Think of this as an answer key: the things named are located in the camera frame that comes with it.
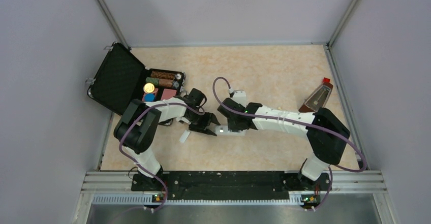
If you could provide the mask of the white remote control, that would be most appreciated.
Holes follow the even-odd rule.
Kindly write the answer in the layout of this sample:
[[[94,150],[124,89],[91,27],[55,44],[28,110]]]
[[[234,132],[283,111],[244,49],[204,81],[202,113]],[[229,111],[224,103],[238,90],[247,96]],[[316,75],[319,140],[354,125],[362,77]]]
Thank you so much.
[[[214,132],[217,136],[245,136],[247,133],[246,130],[233,131],[229,129],[227,125],[217,125],[214,128]]]

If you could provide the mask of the white battery cover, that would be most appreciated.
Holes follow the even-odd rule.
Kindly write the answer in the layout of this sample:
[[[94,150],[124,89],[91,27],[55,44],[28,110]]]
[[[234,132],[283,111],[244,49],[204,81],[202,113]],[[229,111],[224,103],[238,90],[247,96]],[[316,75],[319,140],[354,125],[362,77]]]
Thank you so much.
[[[184,132],[183,132],[183,134],[180,136],[180,138],[179,138],[179,142],[180,143],[185,143],[186,142],[186,140],[188,139],[188,137],[189,137],[189,135],[190,135],[190,131],[189,130],[185,130]]]

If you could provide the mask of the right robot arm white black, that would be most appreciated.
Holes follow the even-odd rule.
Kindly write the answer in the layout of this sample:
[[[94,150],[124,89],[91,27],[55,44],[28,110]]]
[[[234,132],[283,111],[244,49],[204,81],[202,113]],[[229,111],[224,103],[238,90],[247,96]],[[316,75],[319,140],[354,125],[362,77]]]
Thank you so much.
[[[246,106],[226,98],[218,111],[227,118],[231,131],[267,130],[296,135],[308,140],[313,154],[301,166],[298,183],[312,189],[322,172],[338,165],[350,138],[348,128],[327,108],[316,112],[289,112],[270,108],[260,103]]]

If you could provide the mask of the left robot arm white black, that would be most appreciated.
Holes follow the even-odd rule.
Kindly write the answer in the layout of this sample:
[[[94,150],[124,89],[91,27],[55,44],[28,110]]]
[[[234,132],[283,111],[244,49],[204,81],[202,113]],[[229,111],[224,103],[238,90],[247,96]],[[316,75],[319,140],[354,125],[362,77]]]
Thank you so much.
[[[193,88],[184,96],[154,102],[133,99],[127,106],[113,134],[121,153],[137,165],[149,189],[157,190],[163,184],[162,167],[151,148],[159,124],[176,119],[188,124],[189,131],[215,136],[210,126],[220,123],[215,114],[202,109],[206,101],[206,95]]]

